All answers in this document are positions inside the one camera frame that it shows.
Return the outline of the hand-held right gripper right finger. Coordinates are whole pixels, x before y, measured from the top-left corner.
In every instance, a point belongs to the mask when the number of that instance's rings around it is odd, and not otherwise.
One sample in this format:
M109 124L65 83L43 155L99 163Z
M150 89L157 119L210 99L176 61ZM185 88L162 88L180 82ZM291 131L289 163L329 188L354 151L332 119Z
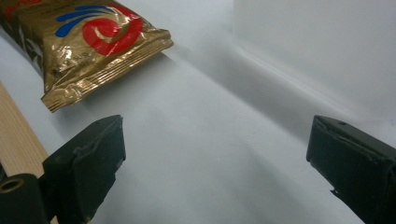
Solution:
M396 148L341 120L315 116L306 159L365 224L396 224Z

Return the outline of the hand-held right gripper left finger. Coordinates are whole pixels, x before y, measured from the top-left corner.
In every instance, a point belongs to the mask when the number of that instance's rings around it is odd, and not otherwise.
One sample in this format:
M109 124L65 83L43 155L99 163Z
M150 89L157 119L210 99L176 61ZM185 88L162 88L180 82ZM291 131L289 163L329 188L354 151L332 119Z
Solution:
M126 159L122 116L99 119L43 162L53 187L59 224L87 224L94 217Z

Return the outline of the gold foil snack packet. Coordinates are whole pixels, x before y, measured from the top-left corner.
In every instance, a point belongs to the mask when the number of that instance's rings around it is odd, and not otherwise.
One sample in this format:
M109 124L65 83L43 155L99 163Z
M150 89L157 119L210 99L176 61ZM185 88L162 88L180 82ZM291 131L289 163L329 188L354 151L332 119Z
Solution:
M117 0L0 0L0 26L41 72L51 112L173 46Z

